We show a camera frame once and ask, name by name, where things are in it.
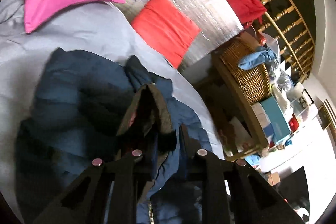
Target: black object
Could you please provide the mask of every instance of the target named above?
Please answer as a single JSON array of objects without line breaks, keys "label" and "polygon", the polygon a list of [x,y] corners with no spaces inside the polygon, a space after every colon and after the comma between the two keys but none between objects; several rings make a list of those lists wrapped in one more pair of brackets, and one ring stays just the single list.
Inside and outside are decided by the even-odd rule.
[{"label": "black object", "polygon": [[[220,160],[201,149],[199,142],[188,136],[184,125],[180,127],[179,138],[181,158],[185,162],[179,169],[179,176],[189,181],[203,181],[203,224],[230,223],[225,180],[229,183],[236,224],[302,223],[293,209],[245,160],[235,163]],[[135,224],[137,187],[154,179],[153,157],[157,156],[157,149],[157,142],[153,142],[149,153],[138,156],[140,153],[134,153],[138,152],[135,150],[120,160],[87,168],[48,205],[34,224],[99,224],[106,211],[107,223]]]}]

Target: teal box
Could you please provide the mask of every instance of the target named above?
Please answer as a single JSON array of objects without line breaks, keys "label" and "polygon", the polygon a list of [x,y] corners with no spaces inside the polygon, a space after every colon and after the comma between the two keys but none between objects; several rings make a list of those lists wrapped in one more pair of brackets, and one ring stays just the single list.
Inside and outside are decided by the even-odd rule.
[{"label": "teal box", "polygon": [[285,120],[285,117],[273,96],[262,101],[260,103],[265,110],[269,120],[274,129],[274,143],[281,144],[283,140],[288,138],[288,135],[291,133],[288,123]]}]

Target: bed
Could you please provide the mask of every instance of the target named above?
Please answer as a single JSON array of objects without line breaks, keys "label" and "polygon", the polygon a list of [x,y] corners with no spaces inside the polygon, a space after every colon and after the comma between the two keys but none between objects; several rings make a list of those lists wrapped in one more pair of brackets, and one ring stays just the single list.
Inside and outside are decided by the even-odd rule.
[{"label": "bed", "polygon": [[191,107],[207,131],[213,152],[223,159],[211,116],[189,82],[166,59],[150,48],[111,3],[70,7],[36,32],[24,30],[24,0],[0,3],[0,190],[19,217],[14,181],[14,144],[21,120],[30,114],[36,84],[50,54],[87,50],[123,65],[136,55],[147,70],[173,82],[173,96]]}]

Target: wooden railing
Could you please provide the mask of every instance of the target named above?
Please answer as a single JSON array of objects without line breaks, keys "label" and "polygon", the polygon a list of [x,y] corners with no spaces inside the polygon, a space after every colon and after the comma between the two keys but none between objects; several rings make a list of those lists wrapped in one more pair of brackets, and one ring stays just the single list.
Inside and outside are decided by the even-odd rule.
[{"label": "wooden railing", "polygon": [[[263,5],[266,5],[269,4],[272,0],[260,1]],[[291,67],[294,71],[300,72],[300,82],[303,82],[309,76],[311,71],[311,67],[314,61],[315,42],[295,3],[292,0],[288,0],[288,2],[290,3],[289,7],[276,15],[271,16],[270,11],[267,11],[265,13],[267,20],[263,22],[258,31],[265,32],[270,26],[275,27],[275,29],[278,31],[278,35],[275,38],[283,39],[285,42],[284,47],[280,49],[280,54],[284,57],[286,62],[291,64]],[[289,13],[297,13],[299,19],[281,30],[276,22]],[[292,29],[297,30],[295,26],[302,24],[304,26],[304,30],[300,30],[300,33],[298,33],[298,35],[289,42],[286,38],[286,34]]]}]

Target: orange-red square cushion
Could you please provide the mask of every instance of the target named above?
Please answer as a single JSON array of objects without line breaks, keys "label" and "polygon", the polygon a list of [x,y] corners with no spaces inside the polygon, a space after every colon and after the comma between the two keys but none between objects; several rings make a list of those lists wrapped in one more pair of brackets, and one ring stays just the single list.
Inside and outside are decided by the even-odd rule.
[{"label": "orange-red square cushion", "polygon": [[181,64],[184,54],[200,32],[200,28],[170,0],[150,0],[134,18],[132,27],[175,68]]}]

